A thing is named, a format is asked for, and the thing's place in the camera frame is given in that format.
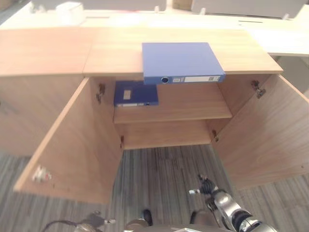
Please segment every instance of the cabinet top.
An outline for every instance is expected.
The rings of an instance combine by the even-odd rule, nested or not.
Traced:
[[[143,42],[208,42],[226,74],[282,72],[244,30],[67,27],[0,30],[0,76],[83,73],[142,79]]]

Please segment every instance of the blue binder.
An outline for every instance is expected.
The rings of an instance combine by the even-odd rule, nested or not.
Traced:
[[[115,86],[114,105],[141,106],[158,105],[156,85],[144,85],[143,81],[117,81]]]
[[[144,83],[221,82],[221,65],[208,43],[143,43]]]

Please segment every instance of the floor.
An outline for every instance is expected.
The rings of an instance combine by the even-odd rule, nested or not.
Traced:
[[[144,208],[151,209],[154,224],[188,223],[191,212],[204,207],[202,196],[188,194],[198,187],[198,173],[213,179],[279,232],[307,232],[309,228],[309,175],[235,191],[209,145],[126,151],[109,206],[12,192],[27,162],[28,158],[0,156],[0,231],[39,232],[51,220],[79,221],[95,210],[117,220],[106,227],[108,232],[122,231]],[[72,229],[55,225],[50,231]]]
[[[0,25],[4,23],[8,18],[14,15],[17,11],[23,8],[30,0],[20,0],[9,8],[0,11]]]

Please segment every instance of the cabinet shelf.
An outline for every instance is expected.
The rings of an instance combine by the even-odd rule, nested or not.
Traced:
[[[206,120],[116,124],[124,149],[210,144]]]
[[[216,83],[158,85],[158,106],[117,107],[114,123],[231,118]]]

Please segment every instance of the cabinet door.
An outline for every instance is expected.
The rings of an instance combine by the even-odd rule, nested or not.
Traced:
[[[244,189],[309,172],[309,102],[280,75],[269,77],[212,145]]]
[[[100,103],[98,83],[104,84]],[[113,122],[114,82],[85,78],[37,148],[14,189],[52,197],[107,203],[122,156]],[[51,179],[33,177],[39,167]]]
[[[0,78],[0,153],[32,156],[81,75]]]

